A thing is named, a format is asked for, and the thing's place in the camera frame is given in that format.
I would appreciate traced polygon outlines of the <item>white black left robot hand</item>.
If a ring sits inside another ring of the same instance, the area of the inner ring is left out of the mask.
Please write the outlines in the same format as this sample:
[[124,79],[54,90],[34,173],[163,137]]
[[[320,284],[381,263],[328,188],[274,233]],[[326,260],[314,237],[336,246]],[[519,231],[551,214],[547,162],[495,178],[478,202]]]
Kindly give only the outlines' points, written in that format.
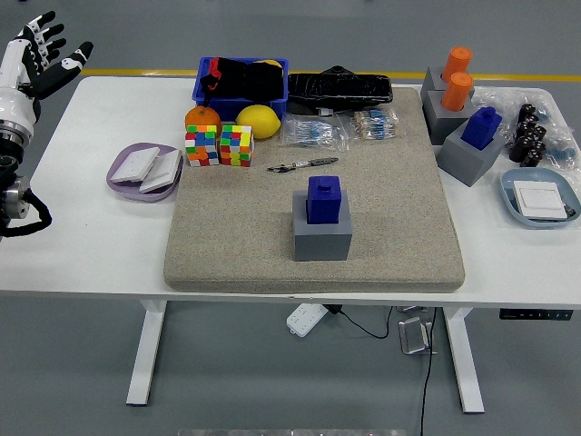
[[71,83],[85,67],[94,45],[82,43],[61,57],[64,25],[56,13],[37,16],[6,46],[1,62],[1,121],[19,125],[28,139],[40,117],[40,102]]

